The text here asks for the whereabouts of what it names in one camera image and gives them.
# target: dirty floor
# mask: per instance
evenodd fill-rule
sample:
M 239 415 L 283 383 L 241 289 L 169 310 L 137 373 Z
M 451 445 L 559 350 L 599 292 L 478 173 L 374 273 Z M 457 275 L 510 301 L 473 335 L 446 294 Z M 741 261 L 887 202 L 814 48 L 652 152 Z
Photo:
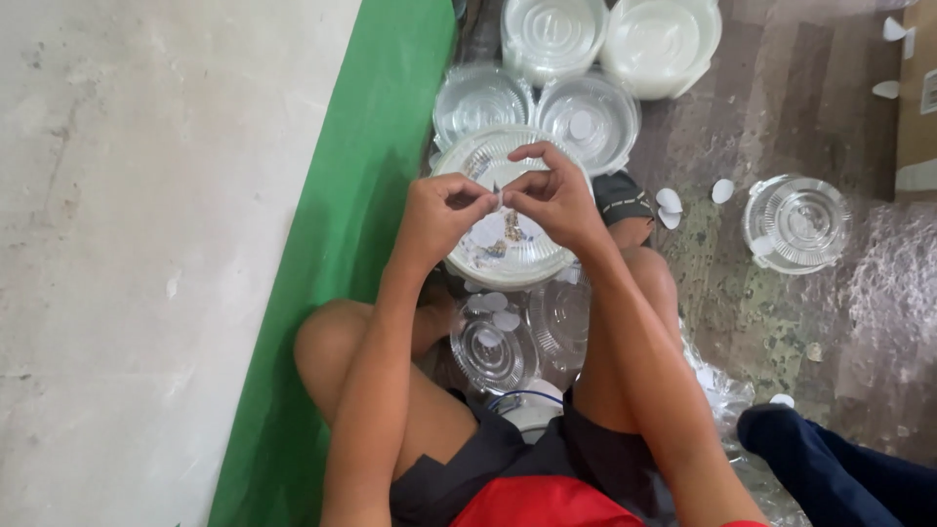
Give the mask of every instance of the dirty floor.
M 882 25 L 900 0 L 722 0 L 712 69 L 678 100 L 642 104 L 629 170 L 684 201 L 655 247 L 705 360 L 784 392 L 808 418 L 889 454 L 937 462 L 937 205 L 892 199 L 897 79 Z M 468 2 L 456 62 L 498 60 L 501 0 Z M 836 185 L 855 227 L 843 259 L 806 277 L 751 262 L 748 188 L 800 172 Z M 731 201 L 708 199 L 736 182 Z

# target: cardboard box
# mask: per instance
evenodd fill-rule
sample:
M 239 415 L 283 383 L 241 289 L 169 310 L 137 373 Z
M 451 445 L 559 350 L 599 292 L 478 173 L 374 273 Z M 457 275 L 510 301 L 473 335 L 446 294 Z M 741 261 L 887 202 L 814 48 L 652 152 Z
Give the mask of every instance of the cardboard box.
M 937 0 L 907 7 L 903 25 L 895 201 L 937 202 Z

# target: plastic wrap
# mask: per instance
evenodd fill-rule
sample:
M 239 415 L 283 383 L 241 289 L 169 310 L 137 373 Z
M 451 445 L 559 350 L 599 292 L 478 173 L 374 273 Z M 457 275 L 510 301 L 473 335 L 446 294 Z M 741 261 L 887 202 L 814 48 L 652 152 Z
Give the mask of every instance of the plastic wrap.
M 745 451 L 736 438 L 738 417 L 754 403 L 754 386 L 731 379 L 725 371 L 704 361 L 690 340 L 683 321 L 680 321 L 680 332 L 683 338 L 683 356 L 696 372 L 696 379 L 703 387 L 712 408 L 712 417 L 716 422 L 722 447 L 738 479 L 748 489 L 771 525 L 810 527 L 811 523 L 800 509 L 800 505 L 784 490 L 767 463 Z

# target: blue wire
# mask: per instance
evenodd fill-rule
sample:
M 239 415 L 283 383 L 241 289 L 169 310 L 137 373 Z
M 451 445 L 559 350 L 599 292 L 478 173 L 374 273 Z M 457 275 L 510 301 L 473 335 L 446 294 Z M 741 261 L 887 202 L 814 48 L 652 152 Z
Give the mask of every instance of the blue wire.
M 541 397 L 546 397 L 547 399 L 550 399 L 550 400 L 552 400 L 553 402 L 558 402 L 559 404 L 563 404 L 563 401 L 561 401 L 561 400 L 559 400 L 559 399 L 557 399 L 557 398 L 555 398 L 555 397 L 553 397 L 553 396 L 551 396 L 551 395 L 546 395 L 546 394 L 541 393 L 541 392 L 535 392 L 535 391 L 533 391 L 533 390 L 514 390 L 514 391 L 508 392 L 508 393 L 506 393 L 506 394 L 504 394 L 504 395 L 502 395 L 502 396 L 498 396 L 498 397 L 495 398 L 495 400 L 489 402 L 489 403 L 488 403 L 488 410 L 494 410 L 494 409 L 495 409 L 495 406 L 497 406 L 498 403 L 501 402 L 502 399 L 504 399 L 504 398 L 506 398 L 506 397 L 508 397 L 508 396 L 516 395 L 516 394 L 533 394 L 533 395 L 539 395 L 539 396 L 541 396 Z

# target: dark shorts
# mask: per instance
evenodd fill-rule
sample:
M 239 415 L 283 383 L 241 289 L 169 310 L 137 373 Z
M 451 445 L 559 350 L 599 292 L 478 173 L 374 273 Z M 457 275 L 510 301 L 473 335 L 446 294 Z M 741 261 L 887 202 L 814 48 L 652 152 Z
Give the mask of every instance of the dark shorts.
M 563 397 L 563 416 L 553 418 L 536 444 L 525 444 L 504 417 L 466 399 L 479 427 L 448 464 L 422 456 L 391 485 L 391 512 L 402 525 L 449 525 L 496 477 L 566 475 L 585 481 L 649 526 L 676 522 L 673 498 L 644 439 L 604 429 Z

